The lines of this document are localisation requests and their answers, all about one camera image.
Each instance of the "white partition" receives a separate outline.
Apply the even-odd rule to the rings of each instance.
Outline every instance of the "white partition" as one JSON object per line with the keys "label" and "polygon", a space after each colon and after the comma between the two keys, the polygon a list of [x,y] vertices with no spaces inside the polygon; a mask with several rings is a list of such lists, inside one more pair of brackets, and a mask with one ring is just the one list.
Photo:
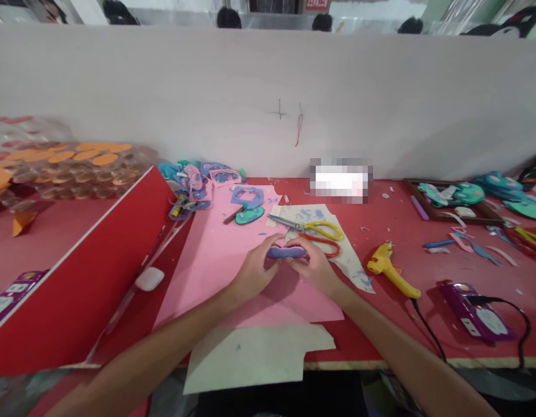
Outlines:
{"label": "white partition", "polygon": [[22,114],[249,176],[348,151],[376,178],[461,178],[536,154],[536,41],[3,24],[0,115]]}

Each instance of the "hot glue gun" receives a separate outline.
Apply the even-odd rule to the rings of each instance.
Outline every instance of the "hot glue gun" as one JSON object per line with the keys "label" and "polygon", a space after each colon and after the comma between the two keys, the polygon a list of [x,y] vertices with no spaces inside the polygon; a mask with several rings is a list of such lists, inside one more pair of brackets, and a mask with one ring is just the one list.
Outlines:
{"label": "hot glue gun", "polygon": [[376,252],[374,252],[374,255],[372,255],[372,260],[368,262],[368,269],[375,274],[381,274],[383,272],[404,296],[414,299],[420,298],[420,290],[412,287],[395,270],[390,259],[392,253],[391,242],[380,245]]}

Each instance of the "black cable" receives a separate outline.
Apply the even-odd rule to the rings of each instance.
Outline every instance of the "black cable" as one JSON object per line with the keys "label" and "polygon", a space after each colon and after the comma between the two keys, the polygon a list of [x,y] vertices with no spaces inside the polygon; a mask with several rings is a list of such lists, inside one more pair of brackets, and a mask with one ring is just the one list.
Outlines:
{"label": "black cable", "polygon": [[414,309],[417,311],[417,314],[418,314],[418,316],[420,317],[420,320],[422,320],[422,322],[423,322],[424,325],[426,326],[426,329],[427,329],[428,332],[430,333],[430,336],[432,336],[432,339],[434,339],[434,342],[436,342],[436,345],[438,346],[438,349],[440,350],[440,354],[442,355],[442,360],[443,360],[445,363],[447,363],[446,353],[443,351],[443,349],[442,349],[442,345],[440,344],[440,341],[438,340],[438,338],[436,337],[436,335],[434,334],[434,332],[432,331],[432,329],[430,328],[430,326],[428,325],[428,323],[426,322],[426,320],[424,320],[424,317],[423,317],[423,315],[421,314],[420,309],[418,308],[418,302],[417,302],[417,299],[416,299],[416,298],[411,298],[411,301],[413,302],[413,307],[414,307]]}
{"label": "black cable", "polygon": [[507,300],[504,300],[503,298],[486,297],[484,295],[472,295],[472,296],[467,297],[467,301],[469,303],[473,304],[474,306],[485,305],[485,304],[489,304],[491,302],[504,302],[506,304],[509,304],[514,309],[516,309],[519,313],[521,313],[521,315],[523,316],[524,322],[526,323],[527,327],[526,327],[526,329],[524,331],[523,337],[521,337],[521,339],[519,340],[519,366],[517,367],[517,369],[524,368],[524,350],[523,350],[523,346],[524,346],[524,343],[527,341],[528,337],[530,336],[530,332],[532,330],[532,326],[530,325],[530,320],[528,319],[528,316],[526,315],[526,313],[524,311],[522,311],[519,307],[517,307],[515,304],[513,304],[513,303],[511,303],[511,302],[509,302]]}

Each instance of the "hand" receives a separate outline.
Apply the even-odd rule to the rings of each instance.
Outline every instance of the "hand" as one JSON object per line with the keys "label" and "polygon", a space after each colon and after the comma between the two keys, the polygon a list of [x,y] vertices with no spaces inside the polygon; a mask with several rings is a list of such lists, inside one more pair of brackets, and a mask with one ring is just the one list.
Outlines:
{"label": "hand", "polygon": [[308,263],[305,263],[303,259],[286,258],[285,260],[309,284],[331,298],[343,283],[330,266],[326,254],[314,243],[302,237],[292,239],[285,245],[285,247],[293,246],[301,246],[307,251]]}
{"label": "hand", "polygon": [[274,261],[268,269],[264,269],[266,253],[271,246],[278,246],[276,241],[284,237],[285,235],[280,233],[268,236],[260,245],[249,251],[241,269],[230,284],[240,299],[247,301],[257,296],[272,281],[280,269],[281,260]]}

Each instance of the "wooden frame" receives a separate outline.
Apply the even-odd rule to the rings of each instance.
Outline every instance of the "wooden frame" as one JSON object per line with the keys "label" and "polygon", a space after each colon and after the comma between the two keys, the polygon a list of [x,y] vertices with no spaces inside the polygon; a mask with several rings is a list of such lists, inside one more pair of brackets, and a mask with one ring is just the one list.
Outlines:
{"label": "wooden frame", "polygon": [[[440,213],[436,208],[432,207],[430,203],[426,201],[423,194],[418,190],[418,184],[421,182],[426,182],[435,186],[444,186],[448,187],[450,185],[455,185],[460,181],[433,181],[433,180],[416,180],[414,178],[404,178],[403,185],[405,188],[417,199],[420,205],[423,207],[424,211],[428,214],[430,219],[437,221],[445,221],[456,223],[453,217]],[[474,204],[474,207],[482,213],[484,217],[464,217],[460,216],[461,219],[467,224],[479,224],[479,225],[489,225],[489,226],[498,226],[501,227],[505,220],[503,220],[495,211],[493,211],[485,202],[480,202]]]}

